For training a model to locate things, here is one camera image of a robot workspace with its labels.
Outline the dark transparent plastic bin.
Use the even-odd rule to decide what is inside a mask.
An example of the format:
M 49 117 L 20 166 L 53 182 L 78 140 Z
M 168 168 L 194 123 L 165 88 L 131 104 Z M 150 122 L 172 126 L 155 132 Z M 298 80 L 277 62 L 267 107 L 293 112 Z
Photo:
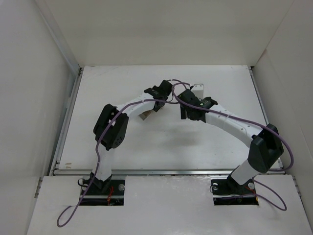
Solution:
M 139 115 L 139 117 L 140 117 L 142 120 L 145 120 L 151 113 L 152 113 L 152 110 L 147 110 L 147 111 L 141 113 L 141 114 Z

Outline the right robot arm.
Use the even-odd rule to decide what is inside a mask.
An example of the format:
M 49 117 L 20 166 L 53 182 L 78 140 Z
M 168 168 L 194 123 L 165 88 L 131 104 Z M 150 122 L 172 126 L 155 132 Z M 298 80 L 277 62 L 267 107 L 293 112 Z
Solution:
M 262 128 L 246 123 L 227 111 L 211 97 L 199 99 L 187 89 L 178 95 L 181 119 L 202 121 L 214 125 L 243 142 L 248 148 L 247 159 L 236 167 L 226 179 L 213 180 L 214 195 L 244 195 L 253 177 L 267 173 L 283 154 L 282 142 L 277 128 L 268 124 Z

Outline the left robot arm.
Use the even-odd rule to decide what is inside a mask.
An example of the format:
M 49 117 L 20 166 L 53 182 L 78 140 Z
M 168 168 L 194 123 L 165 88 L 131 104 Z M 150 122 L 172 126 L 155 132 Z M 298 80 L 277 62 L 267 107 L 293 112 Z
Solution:
M 104 106 L 93 129 L 97 141 L 97 165 L 90 174 L 91 185 L 105 192 L 112 177 L 113 150 L 123 142 L 131 118 L 147 111 L 157 112 L 172 92 L 172 84 L 163 80 L 159 86 L 147 88 L 138 97 L 121 105 Z

